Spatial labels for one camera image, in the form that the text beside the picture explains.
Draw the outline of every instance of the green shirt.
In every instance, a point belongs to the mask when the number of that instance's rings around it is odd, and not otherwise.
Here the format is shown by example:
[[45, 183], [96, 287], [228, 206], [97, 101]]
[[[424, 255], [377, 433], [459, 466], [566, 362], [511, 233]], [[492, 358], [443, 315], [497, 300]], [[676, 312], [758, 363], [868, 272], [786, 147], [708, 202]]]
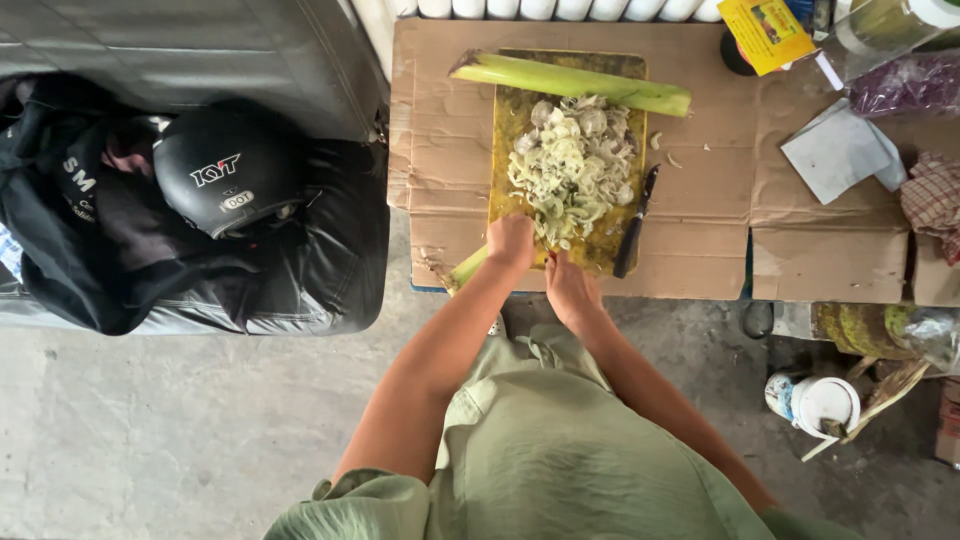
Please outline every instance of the green shirt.
[[374, 469], [322, 482], [268, 540], [857, 538], [775, 508], [758, 516], [729, 480], [612, 393], [562, 327], [521, 359], [488, 338], [444, 421], [437, 474]]

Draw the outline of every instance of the yellow package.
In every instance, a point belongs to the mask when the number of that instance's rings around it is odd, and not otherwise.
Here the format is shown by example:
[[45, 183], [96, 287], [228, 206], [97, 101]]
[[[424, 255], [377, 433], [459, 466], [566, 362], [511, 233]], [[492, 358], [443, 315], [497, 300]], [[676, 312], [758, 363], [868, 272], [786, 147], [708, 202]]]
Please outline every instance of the yellow package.
[[724, 0], [717, 9], [757, 75], [816, 49], [783, 0]]

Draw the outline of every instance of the black knife handle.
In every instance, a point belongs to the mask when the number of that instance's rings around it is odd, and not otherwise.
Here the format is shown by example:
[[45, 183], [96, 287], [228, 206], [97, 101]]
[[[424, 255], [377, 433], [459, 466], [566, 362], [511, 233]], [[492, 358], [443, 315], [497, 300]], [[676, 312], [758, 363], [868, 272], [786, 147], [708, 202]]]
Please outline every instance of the black knife handle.
[[627, 231], [623, 234], [623, 240], [620, 241], [620, 249], [616, 250], [616, 259], [613, 260], [613, 276], [621, 280], [627, 276], [630, 270], [630, 263], [634, 260], [636, 254], [637, 241], [640, 238], [640, 227], [643, 225], [643, 219], [635, 215], [627, 225]]

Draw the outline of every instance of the knife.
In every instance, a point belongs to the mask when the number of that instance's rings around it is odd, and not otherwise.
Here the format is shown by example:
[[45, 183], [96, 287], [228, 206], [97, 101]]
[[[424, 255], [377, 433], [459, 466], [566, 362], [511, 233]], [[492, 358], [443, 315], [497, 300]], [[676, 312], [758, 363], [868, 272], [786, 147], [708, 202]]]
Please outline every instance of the knife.
[[627, 225], [627, 231], [623, 234], [623, 240], [620, 241], [620, 248], [616, 250], [616, 259], [613, 260], [613, 276], [621, 280], [626, 277], [627, 270], [630, 269], [630, 263], [636, 253], [637, 241], [640, 237], [640, 227], [643, 226], [643, 216], [647, 213], [647, 207], [650, 206], [650, 194], [653, 193], [654, 184], [657, 182], [657, 173], [660, 172], [660, 164], [654, 165], [647, 173], [647, 180], [643, 183], [643, 194], [640, 195], [640, 203], [636, 206], [636, 215]]

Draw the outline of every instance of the checkered cloth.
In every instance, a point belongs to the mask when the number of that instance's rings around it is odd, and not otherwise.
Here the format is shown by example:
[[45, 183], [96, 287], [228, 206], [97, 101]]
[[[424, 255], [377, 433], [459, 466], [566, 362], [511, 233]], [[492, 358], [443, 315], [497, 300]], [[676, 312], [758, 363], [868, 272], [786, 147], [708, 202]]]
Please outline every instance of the checkered cloth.
[[960, 260], [960, 160], [923, 152], [900, 187], [900, 204], [913, 230], [944, 240], [950, 266]]
[[23, 256], [23, 248], [13, 239], [10, 231], [0, 223], [0, 262], [10, 270], [18, 282], [23, 283], [23, 278], [20, 277], [21, 256]]

